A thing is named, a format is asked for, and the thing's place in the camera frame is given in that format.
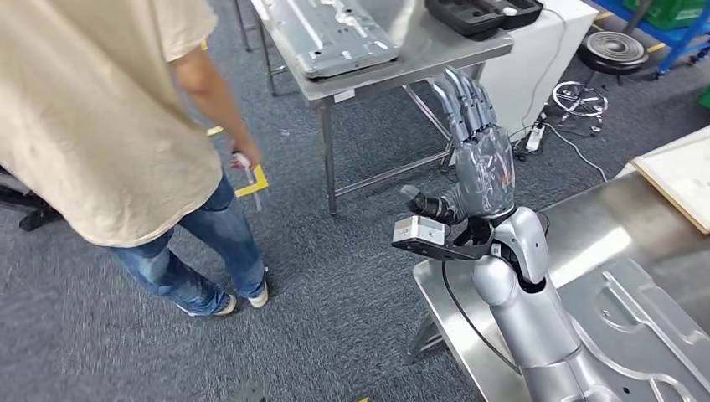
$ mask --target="gray carpet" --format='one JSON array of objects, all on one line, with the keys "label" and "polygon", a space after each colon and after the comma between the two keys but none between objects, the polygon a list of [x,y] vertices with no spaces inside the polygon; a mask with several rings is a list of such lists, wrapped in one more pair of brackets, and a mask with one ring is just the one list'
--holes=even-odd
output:
[{"label": "gray carpet", "polygon": [[[19,214],[0,210],[0,399],[234,402],[240,385],[255,379],[275,402],[472,401],[446,351],[404,364],[403,347],[424,315],[411,277],[419,258],[388,246],[393,222],[404,216],[398,187],[438,193],[449,180],[423,167],[341,198],[340,215],[328,216],[315,115],[288,75],[277,78],[285,95],[268,95],[258,53],[239,44],[232,3],[215,6],[221,23],[209,52],[239,94],[270,182],[261,192],[263,211],[256,213],[251,199],[244,207],[270,267],[272,300],[259,311],[241,302],[232,317],[189,318],[148,296],[67,224],[24,233]],[[614,176],[631,157],[710,124],[710,111],[693,101],[710,82],[709,65],[681,66],[660,81],[639,75],[621,87],[603,78],[597,85],[606,84],[611,103],[604,135],[570,139]],[[586,75],[574,61],[565,78]],[[417,90],[435,104],[425,87]],[[335,110],[340,184],[442,145],[401,91],[368,102]],[[224,148],[223,138],[215,142]],[[243,182],[239,172],[229,176],[234,185]],[[518,199],[533,208],[599,181],[551,136],[541,155],[517,165]],[[197,240],[179,230],[172,246],[229,284],[219,258]]]}]

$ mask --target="wooden board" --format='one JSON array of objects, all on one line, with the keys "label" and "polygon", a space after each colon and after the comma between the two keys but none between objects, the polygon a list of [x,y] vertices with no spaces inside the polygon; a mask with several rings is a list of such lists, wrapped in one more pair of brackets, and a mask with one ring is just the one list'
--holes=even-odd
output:
[{"label": "wooden board", "polygon": [[710,135],[631,163],[693,225],[710,234]]}]

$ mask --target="beige t-shirt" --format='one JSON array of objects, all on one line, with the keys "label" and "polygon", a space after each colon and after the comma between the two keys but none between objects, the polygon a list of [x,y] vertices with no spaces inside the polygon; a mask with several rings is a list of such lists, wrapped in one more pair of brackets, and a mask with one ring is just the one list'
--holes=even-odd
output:
[{"label": "beige t-shirt", "polygon": [[0,165],[92,243],[165,233],[222,175],[167,66],[216,23],[206,0],[0,0]]}]

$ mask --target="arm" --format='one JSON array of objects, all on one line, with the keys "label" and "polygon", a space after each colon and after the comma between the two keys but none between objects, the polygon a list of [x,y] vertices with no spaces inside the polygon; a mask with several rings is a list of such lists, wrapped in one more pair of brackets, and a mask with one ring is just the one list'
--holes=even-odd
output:
[{"label": "arm", "polygon": [[178,84],[194,105],[231,137],[232,151],[243,153],[251,166],[260,163],[259,150],[242,120],[227,83],[199,47],[170,62]]}]

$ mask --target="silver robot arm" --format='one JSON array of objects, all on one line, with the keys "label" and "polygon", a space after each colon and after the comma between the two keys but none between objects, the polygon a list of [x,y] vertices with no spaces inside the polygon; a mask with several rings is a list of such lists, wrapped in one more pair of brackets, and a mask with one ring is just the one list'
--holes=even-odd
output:
[{"label": "silver robot arm", "polygon": [[[404,186],[419,216],[395,224],[393,245],[442,262],[470,260],[473,284],[535,402],[619,401],[597,375],[548,275],[545,229],[514,203],[512,146],[481,85],[455,70],[432,85],[455,146],[458,183],[430,198]],[[467,221],[452,245],[446,225]]]}]

